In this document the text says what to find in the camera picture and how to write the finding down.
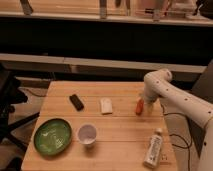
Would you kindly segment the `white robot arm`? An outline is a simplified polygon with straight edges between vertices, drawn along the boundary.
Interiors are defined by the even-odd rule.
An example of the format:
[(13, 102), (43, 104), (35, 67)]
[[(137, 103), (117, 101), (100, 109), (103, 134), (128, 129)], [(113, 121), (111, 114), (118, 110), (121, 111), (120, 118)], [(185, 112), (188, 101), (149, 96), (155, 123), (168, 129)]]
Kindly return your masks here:
[(144, 76), (143, 100), (154, 103), (159, 96), (167, 98), (205, 130), (197, 171), (213, 171), (213, 104), (173, 86), (168, 69), (152, 71)]

